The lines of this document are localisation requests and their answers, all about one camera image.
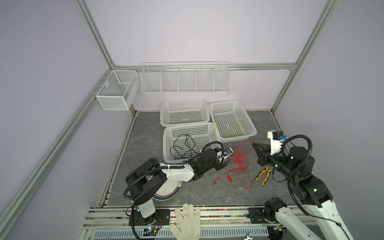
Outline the white plate green rim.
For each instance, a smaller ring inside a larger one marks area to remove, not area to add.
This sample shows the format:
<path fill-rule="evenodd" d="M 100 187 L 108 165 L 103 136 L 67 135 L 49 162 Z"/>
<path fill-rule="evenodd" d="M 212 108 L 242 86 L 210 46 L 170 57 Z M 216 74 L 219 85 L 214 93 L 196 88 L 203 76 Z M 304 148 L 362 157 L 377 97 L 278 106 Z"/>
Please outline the white plate green rim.
<path fill-rule="evenodd" d="M 177 182 L 166 182 L 160 189 L 155 193 L 153 199 L 158 201 L 166 201 L 173 198 L 180 190 L 182 186 L 181 181 Z"/>

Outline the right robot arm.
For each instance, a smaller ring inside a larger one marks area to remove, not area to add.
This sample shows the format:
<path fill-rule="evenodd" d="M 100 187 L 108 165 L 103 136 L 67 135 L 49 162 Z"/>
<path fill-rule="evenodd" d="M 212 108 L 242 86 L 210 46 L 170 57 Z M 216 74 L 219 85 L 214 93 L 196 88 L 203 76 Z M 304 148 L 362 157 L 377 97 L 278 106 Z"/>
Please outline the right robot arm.
<path fill-rule="evenodd" d="M 253 143 L 257 163 L 262 167 L 272 167 L 273 171 L 285 177 L 295 205 L 307 217 L 315 218 L 327 240 L 353 239 L 330 190 L 312 173 L 315 163 L 312 141 L 304 135 L 270 141 L 269 145 Z"/>

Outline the yellow black pliers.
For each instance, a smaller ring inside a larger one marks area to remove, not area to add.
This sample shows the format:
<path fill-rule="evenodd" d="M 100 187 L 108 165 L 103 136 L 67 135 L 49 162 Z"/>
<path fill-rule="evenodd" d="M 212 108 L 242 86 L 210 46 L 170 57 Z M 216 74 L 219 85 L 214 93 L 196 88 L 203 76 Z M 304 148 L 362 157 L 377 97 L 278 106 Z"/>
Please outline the yellow black pliers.
<path fill-rule="evenodd" d="M 266 184 L 266 182 L 269 180 L 271 173 L 272 173 L 272 169 L 270 169 L 268 166 L 265 167 L 262 171 L 259 172 L 259 174 L 255 178 L 255 182 L 257 182 L 258 180 L 261 180 L 261 186 L 263 187 Z"/>

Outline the front white plastic basket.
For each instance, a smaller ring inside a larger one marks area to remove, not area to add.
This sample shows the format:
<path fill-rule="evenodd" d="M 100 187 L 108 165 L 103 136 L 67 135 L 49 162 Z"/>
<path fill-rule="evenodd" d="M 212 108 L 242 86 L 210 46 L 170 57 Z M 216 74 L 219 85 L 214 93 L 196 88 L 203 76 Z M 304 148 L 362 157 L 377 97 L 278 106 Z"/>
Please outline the front white plastic basket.
<path fill-rule="evenodd" d="M 220 141 L 213 123 L 175 125 L 163 134 L 163 156 L 168 164 L 180 164 L 197 156 L 204 146 Z"/>

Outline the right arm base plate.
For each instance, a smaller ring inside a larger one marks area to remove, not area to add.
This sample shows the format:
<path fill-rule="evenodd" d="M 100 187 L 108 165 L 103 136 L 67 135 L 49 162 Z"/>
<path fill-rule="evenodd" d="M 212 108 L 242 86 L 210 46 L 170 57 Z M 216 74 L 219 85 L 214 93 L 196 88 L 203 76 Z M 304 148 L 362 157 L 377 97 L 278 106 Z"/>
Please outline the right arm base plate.
<path fill-rule="evenodd" d="M 252 224 L 275 224 L 277 223 L 277 212 L 281 212 L 283 208 L 275 208 L 272 206 L 248 208 L 247 218 Z"/>

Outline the white mesh wall box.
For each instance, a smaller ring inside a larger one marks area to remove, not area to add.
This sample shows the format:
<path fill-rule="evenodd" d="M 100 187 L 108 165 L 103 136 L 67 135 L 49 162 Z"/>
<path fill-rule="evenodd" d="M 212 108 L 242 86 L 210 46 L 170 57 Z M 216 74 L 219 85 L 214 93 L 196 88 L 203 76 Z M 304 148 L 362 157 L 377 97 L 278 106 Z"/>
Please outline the white mesh wall box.
<path fill-rule="evenodd" d="M 104 110 L 129 111 L 139 86 L 136 71 L 112 70 L 96 97 Z"/>

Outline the back right white basket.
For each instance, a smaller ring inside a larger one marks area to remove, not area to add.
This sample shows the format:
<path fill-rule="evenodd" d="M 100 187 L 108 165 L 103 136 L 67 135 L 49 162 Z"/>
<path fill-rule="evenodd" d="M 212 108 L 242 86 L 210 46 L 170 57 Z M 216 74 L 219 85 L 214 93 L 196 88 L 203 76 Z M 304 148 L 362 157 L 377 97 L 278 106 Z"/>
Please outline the back right white basket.
<path fill-rule="evenodd" d="M 255 125 L 240 101 L 209 103 L 208 108 L 221 142 L 243 141 L 257 134 Z"/>

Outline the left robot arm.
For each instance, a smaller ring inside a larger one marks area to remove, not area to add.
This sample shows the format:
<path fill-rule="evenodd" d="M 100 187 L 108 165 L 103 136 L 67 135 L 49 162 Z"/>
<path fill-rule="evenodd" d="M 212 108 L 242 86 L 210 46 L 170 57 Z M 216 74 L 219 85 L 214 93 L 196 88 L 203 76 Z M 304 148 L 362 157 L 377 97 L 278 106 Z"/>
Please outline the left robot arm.
<path fill-rule="evenodd" d="M 126 177 L 127 188 L 123 197 L 131 200 L 134 208 L 146 220 L 156 216 L 154 197 L 172 197 L 180 183 L 201 179 L 212 169 L 219 171 L 228 165 L 232 148 L 206 148 L 196 157 L 182 164 L 163 164 L 156 158 L 149 159 Z"/>

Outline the white gloved hand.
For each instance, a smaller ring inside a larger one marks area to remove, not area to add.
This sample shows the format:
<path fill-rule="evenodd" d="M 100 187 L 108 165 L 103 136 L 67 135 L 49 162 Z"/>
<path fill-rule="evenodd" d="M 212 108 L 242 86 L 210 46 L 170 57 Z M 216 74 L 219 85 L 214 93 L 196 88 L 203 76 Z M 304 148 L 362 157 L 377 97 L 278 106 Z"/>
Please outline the white gloved hand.
<path fill-rule="evenodd" d="M 179 227 L 170 224 L 169 229 L 177 240 L 199 240 L 201 237 L 201 208 L 183 204 L 175 209 Z"/>

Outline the back left white basket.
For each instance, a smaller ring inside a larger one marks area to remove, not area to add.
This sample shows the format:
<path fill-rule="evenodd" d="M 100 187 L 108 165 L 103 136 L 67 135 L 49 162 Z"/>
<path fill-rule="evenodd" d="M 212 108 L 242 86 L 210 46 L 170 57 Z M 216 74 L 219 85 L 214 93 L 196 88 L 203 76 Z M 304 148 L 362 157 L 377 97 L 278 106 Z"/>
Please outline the back left white basket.
<path fill-rule="evenodd" d="M 161 125 L 170 127 L 210 121 L 208 102 L 204 98 L 163 101 L 160 111 Z"/>

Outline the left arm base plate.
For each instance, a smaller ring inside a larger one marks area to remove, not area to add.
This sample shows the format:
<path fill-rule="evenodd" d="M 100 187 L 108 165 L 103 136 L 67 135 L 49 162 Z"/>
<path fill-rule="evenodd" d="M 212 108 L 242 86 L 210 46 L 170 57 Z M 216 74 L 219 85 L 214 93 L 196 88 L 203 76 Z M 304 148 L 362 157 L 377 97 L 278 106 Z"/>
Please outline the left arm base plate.
<path fill-rule="evenodd" d="M 130 217 L 129 225 L 131 226 L 168 226 L 171 220 L 170 209 L 156 209 L 155 213 L 144 218 L 142 214 L 134 209 L 133 216 Z"/>

